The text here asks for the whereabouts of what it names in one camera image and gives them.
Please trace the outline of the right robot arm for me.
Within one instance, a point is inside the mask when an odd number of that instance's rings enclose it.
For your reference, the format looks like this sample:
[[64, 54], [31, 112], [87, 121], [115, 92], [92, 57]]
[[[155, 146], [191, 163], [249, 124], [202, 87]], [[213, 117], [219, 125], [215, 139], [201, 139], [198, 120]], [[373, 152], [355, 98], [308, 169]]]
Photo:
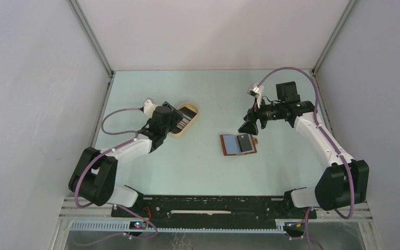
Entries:
[[324, 170], [314, 187], [287, 191], [282, 203], [283, 213], [297, 217], [303, 207], [319, 207], [334, 210], [351, 204], [363, 203], [366, 199], [369, 166], [364, 160], [355, 160], [329, 133], [315, 112], [311, 101], [302, 101], [295, 82], [276, 85], [277, 101], [267, 104], [263, 99], [263, 86], [254, 84], [248, 94], [254, 104], [247, 111], [239, 133], [258, 134], [257, 124], [264, 129], [268, 121], [285, 120], [312, 147]]

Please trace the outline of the brown leather card holder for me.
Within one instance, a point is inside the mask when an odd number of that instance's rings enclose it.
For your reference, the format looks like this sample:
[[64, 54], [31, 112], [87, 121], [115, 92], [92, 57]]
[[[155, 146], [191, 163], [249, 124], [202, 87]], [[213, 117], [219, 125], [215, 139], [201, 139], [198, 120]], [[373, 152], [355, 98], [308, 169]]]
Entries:
[[257, 153], [258, 141], [251, 134], [221, 134], [220, 143], [224, 156], [241, 156]]

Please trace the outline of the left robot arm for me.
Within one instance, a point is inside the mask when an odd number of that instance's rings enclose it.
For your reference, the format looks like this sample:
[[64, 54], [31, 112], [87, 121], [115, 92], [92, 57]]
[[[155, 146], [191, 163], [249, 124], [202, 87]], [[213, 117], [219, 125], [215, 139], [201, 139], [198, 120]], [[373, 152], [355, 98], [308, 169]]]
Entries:
[[116, 182], [118, 164], [158, 149], [184, 115], [167, 102], [156, 105], [151, 99], [147, 99], [139, 110], [148, 116], [148, 120], [140, 130], [133, 132], [132, 139], [105, 150], [88, 147], [82, 152], [68, 184], [77, 207], [84, 207], [79, 203], [79, 198], [84, 198], [90, 205], [123, 206], [131, 217], [142, 214], [144, 203], [138, 199], [139, 192]]

